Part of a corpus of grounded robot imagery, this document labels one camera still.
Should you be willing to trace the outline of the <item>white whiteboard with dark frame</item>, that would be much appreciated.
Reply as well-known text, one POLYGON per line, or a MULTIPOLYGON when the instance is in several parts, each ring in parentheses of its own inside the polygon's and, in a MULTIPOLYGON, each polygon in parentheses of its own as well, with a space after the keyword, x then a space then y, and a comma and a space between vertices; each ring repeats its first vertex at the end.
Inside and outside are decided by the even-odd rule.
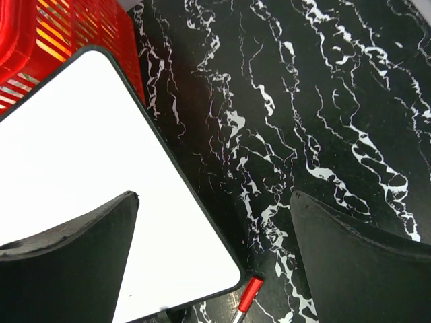
POLYGON ((77 51, 1 119, 1 246, 124 192, 139 208, 112 322, 238 289, 244 270, 105 49, 77 51))

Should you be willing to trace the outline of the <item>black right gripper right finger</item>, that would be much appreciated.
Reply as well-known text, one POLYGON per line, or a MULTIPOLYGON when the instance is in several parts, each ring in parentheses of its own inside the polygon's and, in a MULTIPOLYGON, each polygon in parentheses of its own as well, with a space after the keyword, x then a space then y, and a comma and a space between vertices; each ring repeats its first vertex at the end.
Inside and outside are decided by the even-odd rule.
POLYGON ((300 191, 290 208, 319 322, 430 321, 430 245, 300 191))

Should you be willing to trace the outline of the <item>red whiteboard marker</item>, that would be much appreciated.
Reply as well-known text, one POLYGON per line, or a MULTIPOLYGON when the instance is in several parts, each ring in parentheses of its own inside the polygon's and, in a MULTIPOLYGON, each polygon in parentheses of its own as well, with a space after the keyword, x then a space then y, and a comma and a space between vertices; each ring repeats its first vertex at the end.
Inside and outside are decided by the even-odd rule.
POLYGON ((246 316, 246 313, 250 309, 255 297, 260 291, 263 285, 263 279, 260 277, 251 277, 250 281, 246 285, 242 296, 240 297, 240 303, 236 308, 236 312, 231 319, 231 323, 241 323, 246 316))

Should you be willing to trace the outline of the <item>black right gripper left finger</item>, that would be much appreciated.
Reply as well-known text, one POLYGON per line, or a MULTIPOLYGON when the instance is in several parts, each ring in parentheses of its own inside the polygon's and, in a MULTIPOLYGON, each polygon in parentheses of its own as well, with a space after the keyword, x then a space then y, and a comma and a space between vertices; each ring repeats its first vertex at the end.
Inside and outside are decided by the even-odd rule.
POLYGON ((2 322, 112 322, 139 197, 1 246, 2 322))

